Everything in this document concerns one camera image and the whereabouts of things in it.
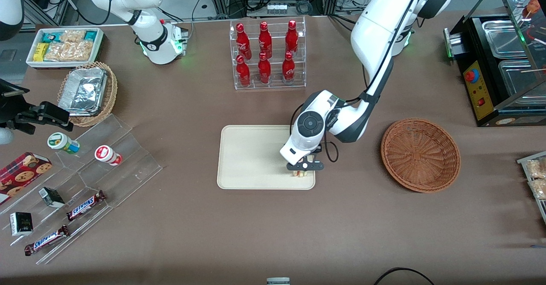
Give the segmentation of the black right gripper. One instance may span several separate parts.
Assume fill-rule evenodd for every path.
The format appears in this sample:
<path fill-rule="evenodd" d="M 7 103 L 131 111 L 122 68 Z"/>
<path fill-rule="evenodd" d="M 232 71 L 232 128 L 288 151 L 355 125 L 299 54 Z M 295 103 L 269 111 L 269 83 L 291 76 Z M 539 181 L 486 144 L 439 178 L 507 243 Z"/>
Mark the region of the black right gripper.
<path fill-rule="evenodd" d="M 52 125 L 68 132 L 73 131 L 70 113 L 51 102 L 41 102 L 35 106 L 24 99 L 2 99 L 0 102 L 0 127 L 34 134 L 35 126 L 41 116 L 41 125 Z"/>

